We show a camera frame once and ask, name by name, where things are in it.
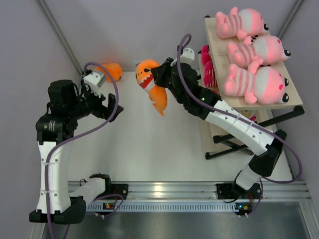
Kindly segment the small pink striped plush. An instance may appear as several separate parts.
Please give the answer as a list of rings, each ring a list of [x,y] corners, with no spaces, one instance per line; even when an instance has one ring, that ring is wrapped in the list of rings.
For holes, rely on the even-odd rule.
[[[250,105],[284,104],[290,99],[286,92],[288,85],[289,80],[273,67],[252,64],[246,70],[230,64],[223,91],[231,97],[243,97]]]

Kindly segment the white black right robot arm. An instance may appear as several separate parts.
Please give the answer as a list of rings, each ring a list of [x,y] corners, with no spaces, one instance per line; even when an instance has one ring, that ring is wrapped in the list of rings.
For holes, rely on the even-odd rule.
[[[283,130],[272,132],[261,127],[230,107],[219,94],[199,85],[197,72],[190,65],[171,63],[172,59],[167,58],[151,69],[154,83],[168,89],[187,112],[222,128],[253,152],[253,158],[232,184],[235,197],[245,197],[257,181],[271,176],[287,134]]]

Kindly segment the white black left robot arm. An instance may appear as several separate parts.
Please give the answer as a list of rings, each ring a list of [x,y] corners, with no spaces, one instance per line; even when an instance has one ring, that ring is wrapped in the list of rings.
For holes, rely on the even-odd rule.
[[[73,193],[68,189],[68,160],[70,143],[91,134],[102,126],[75,135],[78,120],[94,115],[105,123],[115,120],[124,110],[119,105],[119,93],[107,97],[98,95],[93,86],[82,90],[71,80],[52,82],[48,88],[50,101],[46,113],[36,123],[37,142],[41,160],[41,186],[36,209],[29,214],[33,223],[60,225],[79,224],[86,207],[96,198],[107,199],[113,187],[107,174],[93,174]]]

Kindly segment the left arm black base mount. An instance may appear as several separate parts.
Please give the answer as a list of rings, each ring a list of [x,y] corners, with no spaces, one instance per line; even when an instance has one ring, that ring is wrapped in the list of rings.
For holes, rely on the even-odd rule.
[[[128,195],[129,185],[124,183],[111,183],[110,185],[106,186],[106,190],[99,194],[95,199],[111,195],[111,194],[119,194],[121,195],[124,200],[127,198]]]

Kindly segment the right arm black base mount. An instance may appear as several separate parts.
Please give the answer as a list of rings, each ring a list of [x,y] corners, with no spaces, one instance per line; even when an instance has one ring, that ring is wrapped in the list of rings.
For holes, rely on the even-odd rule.
[[[235,183],[219,183],[216,185],[218,199],[240,199],[247,191]]]

